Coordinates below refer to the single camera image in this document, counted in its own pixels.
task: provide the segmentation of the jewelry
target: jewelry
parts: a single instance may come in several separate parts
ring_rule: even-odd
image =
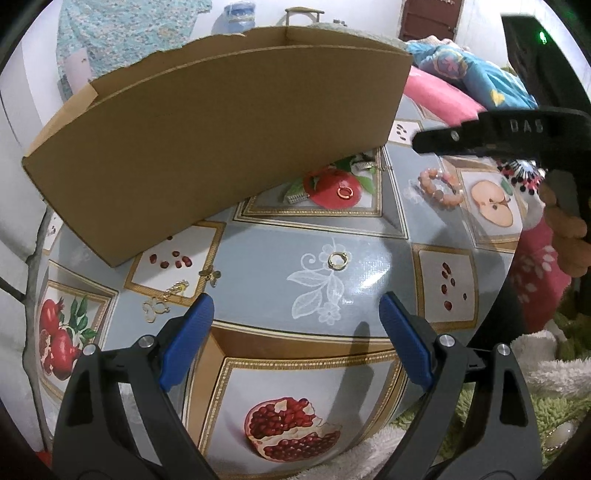
[[[562,422],[555,429],[548,432],[542,442],[542,450],[545,453],[560,450],[574,435],[578,426],[579,422],[576,419]]]
[[[349,200],[353,198],[353,189],[350,187],[339,187],[336,194],[343,200]]]
[[[219,270],[214,270],[213,265],[210,265],[205,270],[201,270],[201,272],[199,272],[199,276],[205,277],[205,281],[208,281],[212,288],[215,288],[217,279],[222,276],[222,272]]]
[[[438,189],[433,183],[433,180],[435,179],[441,180],[450,187],[452,193],[444,193],[443,190]],[[419,174],[418,182],[421,185],[421,189],[427,195],[434,198],[445,207],[457,207],[464,200],[463,191],[460,188],[460,181],[457,177],[446,171],[437,170],[436,168],[428,168]]]
[[[151,297],[142,304],[142,310],[145,314],[145,321],[148,323],[154,323],[156,315],[162,315],[163,313],[169,313],[170,308],[166,303],[170,300],[172,295],[182,295],[188,288],[189,282],[187,280],[181,280],[176,282],[165,292],[161,293],[158,297]]]
[[[306,192],[294,193],[293,195],[286,195],[285,196],[287,203],[290,203],[292,205],[294,203],[304,202],[308,198],[310,198],[310,195],[308,195]]]
[[[335,258],[340,258],[340,261],[335,263]],[[344,270],[345,267],[347,266],[347,263],[349,262],[349,257],[347,256],[347,254],[345,252],[332,252],[329,255],[329,259],[328,259],[328,264],[329,264],[329,268],[331,270],[334,270],[335,272],[340,272],[341,270]]]
[[[497,160],[497,168],[511,184],[522,193],[534,195],[543,180],[543,171],[528,160]]]

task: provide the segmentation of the gold pendant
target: gold pendant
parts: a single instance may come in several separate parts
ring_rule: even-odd
[[[200,277],[205,277],[205,281],[208,281],[212,288],[215,288],[217,285],[217,279],[222,276],[222,272],[219,270],[214,270],[213,266],[210,265],[205,270],[201,270],[199,272]]]
[[[158,297],[151,297],[142,304],[142,310],[144,311],[145,321],[148,323],[154,323],[157,315],[163,313],[169,313],[170,308],[166,305],[172,295],[182,295],[188,288],[189,282],[187,280],[181,280],[176,282],[166,292],[159,295]]]

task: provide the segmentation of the teal patterned fabric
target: teal patterned fabric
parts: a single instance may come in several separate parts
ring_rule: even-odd
[[[57,64],[65,98],[72,95],[64,61],[86,47],[93,79],[189,41],[199,13],[212,0],[64,0]]]

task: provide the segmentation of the pomegranate print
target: pomegranate print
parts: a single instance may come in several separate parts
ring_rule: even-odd
[[[60,327],[60,317],[63,317],[61,313],[63,308],[64,299],[62,298],[57,303],[52,299],[43,302],[39,316],[39,331],[46,330],[49,335],[55,335]]]
[[[339,196],[339,189],[347,194]],[[329,210],[354,207],[361,200],[362,193],[361,184],[355,175],[334,167],[327,167],[305,177],[304,190],[310,200]]]
[[[53,374],[60,380],[66,380],[72,374],[74,360],[80,356],[80,350],[72,345],[70,335],[65,329],[59,330],[51,340],[53,356]]]
[[[51,375],[53,356],[51,354],[51,336],[47,330],[42,330],[39,334],[39,357],[42,369],[47,375]]]
[[[59,380],[67,380],[70,377],[74,362],[80,356],[82,348],[96,336],[96,331],[88,325],[86,296],[80,299],[80,303],[77,298],[72,300],[69,320],[66,320],[61,312],[63,308],[63,298],[57,303],[47,299],[41,309],[39,320],[41,367],[46,375],[53,374]]]
[[[340,426],[322,423],[306,398],[283,397],[253,407],[244,431],[257,453],[271,462],[296,462],[328,452]]]

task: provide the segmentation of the beaded bracelet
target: beaded bracelet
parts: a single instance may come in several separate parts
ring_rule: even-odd
[[[435,179],[441,180],[449,186],[452,193],[443,193],[443,190],[438,189],[433,184],[433,180]],[[434,198],[445,207],[457,207],[463,202],[464,197],[462,189],[460,188],[460,182],[451,173],[437,170],[436,168],[428,168],[420,173],[418,181],[421,185],[421,189],[427,195]]]

